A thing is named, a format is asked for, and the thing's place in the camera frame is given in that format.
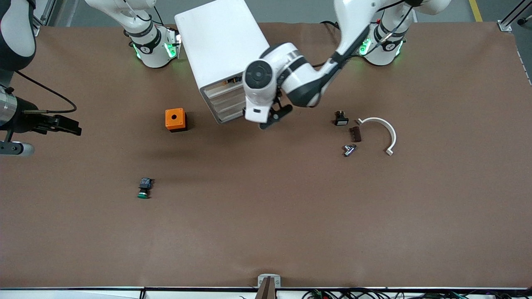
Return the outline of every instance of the cable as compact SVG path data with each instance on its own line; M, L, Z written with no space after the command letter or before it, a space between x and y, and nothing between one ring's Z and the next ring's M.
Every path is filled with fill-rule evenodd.
M146 298L146 288L143 288L140 290L140 296L138 299L145 299Z
M520 16L521 13L523 13L523 11L525 11L525 9L527 9L531 4L532 4L532 2L529 2L527 5L525 5L525 7L523 7L523 9L522 9L520 12L518 12L518 13L513 17L513 19L510 20L510 22L508 22L508 24L510 24L511 22L515 21L515 19L517 19L517 17Z
M15 73L17 73L17 74L19 74L20 76L24 77L26 80L31 81L33 84L36 84L36 85L38 85L38 86L40 86L40 87L46 89L47 91L49 91L49 92L53 93L54 95L56 95L56 96L62 98L63 100L67 101L70 105L72 105L72 109L70 109L70 110L42 110L42 113L40 113L40 114L44 114L44 113L58 113L58 114L59 114L59 113L70 113L70 112L74 112L74 111L76 111L76 110L78 109L78 107L76 106L76 104L74 104L73 101L67 99L67 98L66 98L65 96L63 96L62 94L60 94L60 93L54 91L53 89L50 89L50 88L44 86L43 84L41 84L41 83L39 83L39 82L37 82L37 81L31 79L30 77L26 76L25 74L23 74L23 73L21 73L21 72L19 72L19 71L15 71Z
M388 9L388 8L390 8L390 7L392 7L392 6L395 6L395 5L397 5L397 4L401 4L401 3L405 2L405 1L406 1L406 0L397 1L397 2L395 2L394 4L390 4L390 5L387 5L387 6L381 7L381 8L379 8L379 10L377 10L377 11L378 11L378 12L379 12L379 11L383 11L383 10Z
M518 8L519 8L519 7L525 2L525 1L526 1L526 0L521 0L521 2L520 2L516 7L514 7L513 10L512 10L507 16L504 17L504 19L502 19L501 23L504 23L504 22L506 21L506 19L507 19L508 17L510 17L510 16L512 15L512 13L513 13L514 11L516 11L516 10L517 10L517 9L518 9Z
M325 293L326 295L329 295L329 297L330 297L331 299L338 299L338 297L337 297L335 294L333 294L332 292L327 292L327 291L325 291L324 293Z
M140 15L138 15L135 10L133 9L133 7L131 7L131 5L129 5L129 3L126 1L126 0L123 0L124 3L128 6L128 8L130 9L130 11L137 17L139 18L140 20L144 21L144 22L150 22L150 21L153 21L153 18L152 18L152 15L148 14L149 15L149 19L148 20L145 20L143 18L140 17ZM163 25L162 24L162 21L161 23L157 22L157 21L153 21L154 23L156 24L159 24L159 25Z
M333 23L333 22L331 22L331 21L322 21L322 22L320 22L320 24L330 24L330 25L332 25L334 28L336 28L336 29L340 29L340 26L338 25L338 22Z
M318 64L314 64L312 67L313 68L319 68L319 67L322 67L327 61L324 61L322 63L318 63Z
M303 294L303 296L301 297L301 299L305 299L305 297L306 297L307 295L309 295L309 294L312 294L312 291L311 291L311 290L308 291L308 292L306 292L305 294Z
M161 15L159 14L157 7L153 6L153 9L155 9L155 12L157 13L157 16L159 17L159 21L161 21L161 25L163 25L163 19L161 18Z
M375 294L377 294L377 296L379 296L379 298L380 298L381 296L384 296L385 299L392 299L392 298L390 298L390 296L388 296L386 293L381 292L381 291L379 291L379 290L373 290L373 292L374 292Z

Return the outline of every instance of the small black component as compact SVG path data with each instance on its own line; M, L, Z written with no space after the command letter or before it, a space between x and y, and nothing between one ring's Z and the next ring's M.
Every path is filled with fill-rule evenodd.
M227 80L226 82L227 83L238 83L238 82L241 82L242 81L242 76L236 76L234 78L231 78L229 80Z
M60 114L56 114L53 117L49 115L38 114L35 116L35 118L38 120L38 123L32 129L33 132L44 135L47 133L47 131L66 132L76 136L81 136L79 122L68 117L64 117Z
M517 20L517 25L523 26L527 21L528 21L527 18L521 18Z
M149 198L149 190L153 187L153 181L154 180L150 178L140 179L140 185L138 186L140 191L137 195L138 198L142 198L144 200Z
M349 132L351 133L351 139L353 139L353 142L362 141L362 135L360 135L360 127L350 128Z
M345 126L349 122L349 118L344 116L344 111L336 111L336 119L334 121L335 126Z
M15 89L13 87L7 87L5 89L5 93L7 93L8 95L12 95L14 91Z

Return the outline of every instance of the metal fitting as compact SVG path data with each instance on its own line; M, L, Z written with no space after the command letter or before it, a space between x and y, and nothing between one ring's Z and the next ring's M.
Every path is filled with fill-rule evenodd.
M356 145L354 144L344 145L344 150L345 150L344 157L349 157L356 150Z

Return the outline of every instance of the table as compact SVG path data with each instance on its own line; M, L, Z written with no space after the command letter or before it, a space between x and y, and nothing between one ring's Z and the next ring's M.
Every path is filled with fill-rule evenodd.
M313 64L322 24L261 24ZM2 157L0 286L526 287L532 278L530 86L495 23L413 24L386 67L350 61L315 109L266 131L216 124L186 60L149 69L121 28L48 28L24 73L74 100L81 137L28 133ZM19 97L68 106L15 76ZM187 132L164 110L183 107ZM348 158L344 110L381 117ZM136 198L141 177L152 198Z

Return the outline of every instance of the black cable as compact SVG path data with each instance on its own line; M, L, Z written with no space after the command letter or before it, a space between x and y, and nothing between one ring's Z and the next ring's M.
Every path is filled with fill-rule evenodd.
M370 289L366 289L366 288L350 288L349 289L349 294L352 294L353 292L360 292L361 294L358 295L358 296L355 296L354 299L359 299L360 297L362 297L363 295L368 295L371 297L371 299L376 299L370 292L374 292L373 290L370 290Z
M312 67L313 67L313 68L319 68L319 67L323 66L326 62L327 62L327 61L324 61L324 62L322 62L322 63L315 64L315 65L313 65Z
M390 8L390 7L392 7L392 6L395 6L395 5L397 5L397 4L401 4L401 3L405 2L405 1L406 1L406 0L397 1L397 2L395 2L394 4L390 4L390 5L387 5L387 6L381 7L381 8L379 8L379 10L377 10L377 11L383 11L383 10L388 9L388 8Z
M146 298L146 288L143 288L140 290L140 296L138 299L145 299Z
M375 294L377 294L379 297L380 297L380 295L382 295L382 296L384 296L386 299L392 299L392 298L390 298L390 296L388 296L386 293L381 292L381 291L379 291L379 290L373 290L373 292L374 292Z
M529 2L527 5L525 5L525 7L523 7L523 9L522 9L520 12L518 12L518 13L513 17L513 19L510 20L510 22L508 22L508 24L511 23L511 22L513 22L513 21L515 21L515 20L517 19L517 17L520 16L521 13L523 13L523 11L525 11L525 9L527 9L531 4L532 4L532 2Z
M46 113L70 113L70 112L74 112L74 111L76 111L76 110L78 109L78 107L76 106L76 104L74 104L73 101L67 99L67 98L66 98L65 96L63 96L62 94L56 92L56 91L53 90L53 89L50 89L50 88L44 86L43 84L41 84L41 83L39 83L39 82L37 82L37 81L31 79L30 77L26 76L25 74L23 74L23 73L21 73L21 72L19 72L19 71L15 71L15 73L17 73L17 74L19 74L20 76L24 77L26 80L31 81L33 84L36 84L36 85L38 85L38 86L40 86L40 87L46 89L47 91L49 91L49 92L53 93L54 95L56 95L56 96L62 98L63 100L67 101L70 105L72 105L72 109L70 109L70 110L43 110L43 111L46 111Z
M163 25L163 19L161 18L161 15L159 14L157 7L153 6L153 9L155 9L155 12L157 13L157 16L159 17L159 21L161 21L161 25Z
M324 292L326 295L329 295L331 297L331 299L339 299L335 294L333 294L332 292L327 292L325 291Z
M309 295L309 294L312 294L312 291L308 291L306 292L305 294L303 294L303 296L301 297L301 299L305 299L306 295Z
M330 25L332 25L334 28L336 28L336 29L340 29L340 26L338 25L338 22L333 23L333 22L331 22L331 21L322 21L322 22L320 22L320 24L330 24Z
M150 22L150 21L153 21L152 15L151 15L151 14L148 14L148 15L149 15L149 19L148 19L148 20L145 20L145 19L141 18L140 15L138 15L138 14L135 13L135 16L136 16L137 18L139 18L141 21L144 21L144 22ZM157 22L157 21L153 21L153 22L156 23L156 24L159 24L159 25L163 25L162 20L161 20L160 23Z
M504 19L502 19L501 23L504 23L504 21L506 21L506 19L507 19L509 16L511 16L512 13L513 13L514 11L516 11L517 8L519 8L519 7L520 7L525 1L526 1L526 0L521 0L521 2L520 2L516 7L514 7L514 8L512 9L512 11L511 11L507 16L504 17Z

